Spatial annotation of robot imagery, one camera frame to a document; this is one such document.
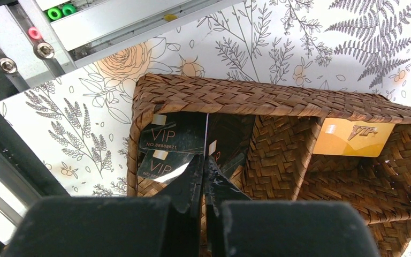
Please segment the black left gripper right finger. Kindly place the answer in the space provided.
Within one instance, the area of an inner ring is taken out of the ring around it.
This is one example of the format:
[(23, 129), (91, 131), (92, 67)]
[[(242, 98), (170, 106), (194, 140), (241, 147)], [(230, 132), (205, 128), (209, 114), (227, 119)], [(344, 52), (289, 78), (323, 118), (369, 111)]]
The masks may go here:
[(340, 201), (251, 200), (212, 158), (204, 164), (212, 256), (378, 256), (362, 217)]

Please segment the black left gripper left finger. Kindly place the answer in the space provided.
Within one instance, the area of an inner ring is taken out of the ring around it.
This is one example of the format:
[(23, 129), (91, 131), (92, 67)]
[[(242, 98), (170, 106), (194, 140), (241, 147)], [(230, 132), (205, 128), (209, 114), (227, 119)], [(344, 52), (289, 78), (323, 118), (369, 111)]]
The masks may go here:
[(204, 157), (152, 197), (46, 197), (5, 256), (199, 256)]

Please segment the dark credit card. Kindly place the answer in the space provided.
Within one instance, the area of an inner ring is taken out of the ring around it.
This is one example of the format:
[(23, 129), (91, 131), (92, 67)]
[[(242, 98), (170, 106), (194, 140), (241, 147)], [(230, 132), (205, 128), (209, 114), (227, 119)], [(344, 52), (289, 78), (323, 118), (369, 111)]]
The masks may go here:
[(194, 156), (164, 150), (147, 150), (137, 175), (158, 183), (169, 184), (185, 171)]
[(245, 166), (254, 122), (254, 115), (208, 114), (206, 153), (227, 178)]
[(202, 154), (207, 115), (201, 112), (154, 114), (141, 132), (139, 150)]

